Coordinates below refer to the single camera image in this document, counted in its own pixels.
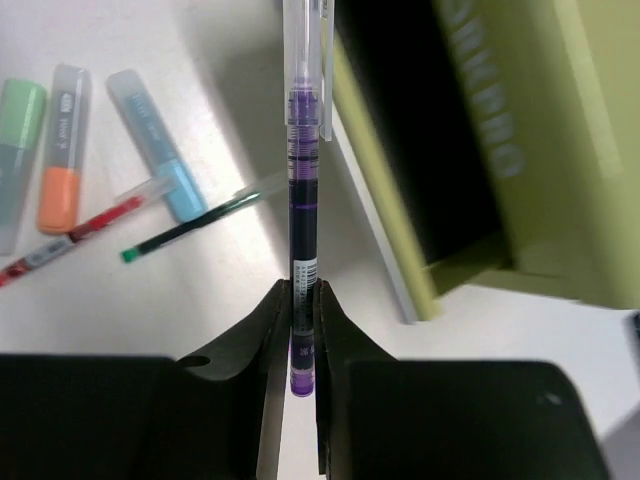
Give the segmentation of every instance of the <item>green pen tip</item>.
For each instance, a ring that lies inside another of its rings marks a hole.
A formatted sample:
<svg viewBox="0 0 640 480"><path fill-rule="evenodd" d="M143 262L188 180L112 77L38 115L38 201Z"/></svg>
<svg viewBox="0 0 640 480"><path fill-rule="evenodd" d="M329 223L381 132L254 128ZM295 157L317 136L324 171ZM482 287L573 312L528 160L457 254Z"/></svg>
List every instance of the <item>green pen tip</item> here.
<svg viewBox="0 0 640 480"><path fill-rule="evenodd" d="M129 250L121 252L120 256L122 256L122 260L124 260L124 263L131 263L140 256L140 252L137 248L130 248Z"/></svg>

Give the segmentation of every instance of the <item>blue highlighter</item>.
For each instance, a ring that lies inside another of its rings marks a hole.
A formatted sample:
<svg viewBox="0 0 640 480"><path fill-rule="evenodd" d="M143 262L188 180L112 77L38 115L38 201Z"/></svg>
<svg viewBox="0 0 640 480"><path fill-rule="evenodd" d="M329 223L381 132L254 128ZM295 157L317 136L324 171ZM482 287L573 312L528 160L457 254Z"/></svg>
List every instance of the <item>blue highlighter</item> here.
<svg viewBox="0 0 640 480"><path fill-rule="evenodd" d="M176 188L165 198L176 220L189 222L203 215L207 204L140 76L124 70L111 75L107 86L153 175L173 177Z"/></svg>

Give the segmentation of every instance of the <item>green pen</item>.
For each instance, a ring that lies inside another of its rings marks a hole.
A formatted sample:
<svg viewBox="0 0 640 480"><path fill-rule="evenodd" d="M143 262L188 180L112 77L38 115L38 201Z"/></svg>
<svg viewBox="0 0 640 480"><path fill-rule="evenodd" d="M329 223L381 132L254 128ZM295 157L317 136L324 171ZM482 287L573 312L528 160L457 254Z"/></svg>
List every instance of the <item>green pen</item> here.
<svg viewBox="0 0 640 480"><path fill-rule="evenodd" d="M13 253L35 160L45 89L10 78L0 98L0 255Z"/></svg>
<svg viewBox="0 0 640 480"><path fill-rule="evenodd" d="M254 205L260 200L264 200L269 195L284 190L288 185L287 172L276 173L253 185L243 188L237 192L231 200L209 210L201 217L185 222L177 227L171 228L166 232L160 233L149 240L139 243L135 247L120 253L125 263L131 263L139 257L151 253L162 248L169 243L174 242L181 236L199 228L205 227L213 222L220 220L232 213L242 210L245 207Z"/></svg>

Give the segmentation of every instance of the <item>red pen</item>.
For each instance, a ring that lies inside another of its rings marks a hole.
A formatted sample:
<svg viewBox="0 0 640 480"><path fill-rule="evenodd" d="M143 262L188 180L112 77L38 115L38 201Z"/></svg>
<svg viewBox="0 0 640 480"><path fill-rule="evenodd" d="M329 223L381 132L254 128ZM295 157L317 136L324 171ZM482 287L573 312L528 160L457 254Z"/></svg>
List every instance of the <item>red pen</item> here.
<svg viewBox="0 0 640 480"><path fill-rule="evenodd" d="M78 225L69 233L56 237L46 245L1 270L0 288L67 253L78 243L87 240L129 213L138 211L142 207L153 203L165 193L173 190L173 188L174 182L170 177L160 177L148 180L142 185L138 185L120 195L116 199L115 207L105 210L100 215L96 215L91 220Z"/></svg>

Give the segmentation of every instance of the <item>white table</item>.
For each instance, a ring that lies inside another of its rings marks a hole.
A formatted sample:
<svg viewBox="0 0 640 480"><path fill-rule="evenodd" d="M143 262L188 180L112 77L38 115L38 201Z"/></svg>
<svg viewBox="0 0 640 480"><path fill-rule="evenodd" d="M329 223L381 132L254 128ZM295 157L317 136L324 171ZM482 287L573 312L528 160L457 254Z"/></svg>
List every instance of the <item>white table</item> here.
<svg viewBox="0 0 640 480"><path fill-rule="evenodd" d="M48 88L60 62L93 74L82 219L148 177L104 88L125 68L145 80L210 206L284 168L279 4L0 0L0 79ZM342 133L338 124L344 146ZM553 361L577 385L600 435L638 403L623 312L464 287L444 300L441 318L403 326L351 181L340 174L344 159L321 153L320 275L382 347L413 358ZM16 254L44 240L35 228L41 160ZM157 204L0 291L0 350L180 357L244 317L287 276L286 194L121 263L120 250L172 225ZM286 399L281 478L317 475L313 402Z"/></svg>

